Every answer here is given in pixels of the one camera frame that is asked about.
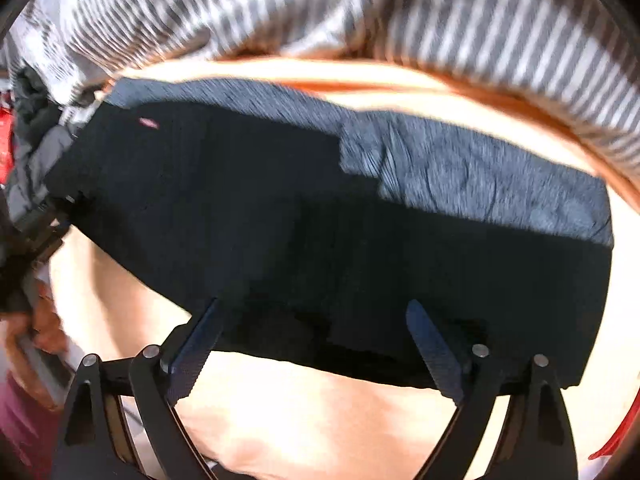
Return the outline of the magenta sleeve forearm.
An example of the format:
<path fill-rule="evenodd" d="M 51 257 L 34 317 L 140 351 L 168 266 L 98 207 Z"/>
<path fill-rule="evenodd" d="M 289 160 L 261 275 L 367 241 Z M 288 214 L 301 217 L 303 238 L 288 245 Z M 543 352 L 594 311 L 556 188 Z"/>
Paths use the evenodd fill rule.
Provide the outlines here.
<path fill-rule="evenodd" d="M 1 383 L 1 433 L 32 479 L 50 479 L 61 415 L 38 403 L 11 373 Z"/>

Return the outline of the person left hand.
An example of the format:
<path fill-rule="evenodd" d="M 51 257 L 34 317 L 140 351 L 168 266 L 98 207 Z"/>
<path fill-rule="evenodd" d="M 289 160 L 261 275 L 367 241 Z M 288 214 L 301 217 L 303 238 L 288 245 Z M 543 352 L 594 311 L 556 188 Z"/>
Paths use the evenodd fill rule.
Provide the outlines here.
<path fill-rule="evenodd" d="M 32 285 L 35 303 L 29 312 L 9 312 L 1 315 L 1 345 L 9 371 L 35 401 L 55 412 L 64 401 L 52 393 L 46 383 L 43 356 L 58 359 L 68 350 L 66 333 L 56 312 L 51 287 L 35 280 Z"/>

